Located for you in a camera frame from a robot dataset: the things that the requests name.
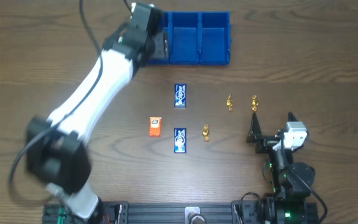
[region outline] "blue plastic tray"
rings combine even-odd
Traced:
[[[230,62],[230,12],[166,12],[169,59],[149,64],[227,65]]]

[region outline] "wood grain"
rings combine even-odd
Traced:
[[[130,202],[230,202],[270,192],[261,174],[266,156],[245,143],[256,94],[263,132],[282,128],[289,111],[309,129],[294,157],[316,169],[325,223],[358,222],[358,0],[153,3],[167,11],[230,11],[231,64],[139,70],[94,130],[94,191]],[[88,1],[86,13],[99,41],[128,18],[121,1]],[[42,206],[34,203],[47,194],[21,164],[16,185],[26,200],[14,204],[12,160],[29,120],[69,97],[95,60],[77,1],[0,0],[0,223],[40,223]],[[172,107],[174,83],[188,84],[185,110]],[[148,137],[150,116],[163,118],[161,138]],[[210,142],[201,135],[205,123]],[[177,126],[188,128],[185,155],[173,153]]]

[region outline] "wooden tabletop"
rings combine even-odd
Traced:
[[[257,95],[264,133],[284,128],[289,111],[308,128],[294,160],[316,169],[325,223],[358,222],[358,0],[152,2],[166,11],[230,11],[231,62],[141,68],[93,132],[94,191],[129,202],[231,202],[249,191],[272,192],[261,172],[267,156],[246,144]],[[120,0],[85,7],[100,42],[129,18]],[[78,1],[0,0],[0,223],[40,223],[48,193],[22,161],[15,183],[23,200],[13,203],[12,160],[30,119],[63,103],[95,61]],[[185,110],[173,108],[174,83],[187,83]],[[150,116],[162,117],[160,138],[149,137]],[[210,142],[201,135],[204,124]],[[173,153],[179,126],[188,130],[187,154]]]

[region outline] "small gold object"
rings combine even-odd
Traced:
[[[227,98],[226,105],[229,107],[229,111],[233,111],[233,101],[231,100],[231,94]]]
[[[259,105],[259,101],[258,98],[256,97],[256,95],[252,96],[252,103],[251,103],[251,110],[253,112],[256,112],[258,109],[258,105]]]
[[[203,136],[204,136],[204,141],[209,141],[209,126],[208,126],[208,124],[204,124]]]

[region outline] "orange tic tac box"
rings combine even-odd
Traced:
[[[161,118],[150,117],[150,137],[160,137],[161,136]]]

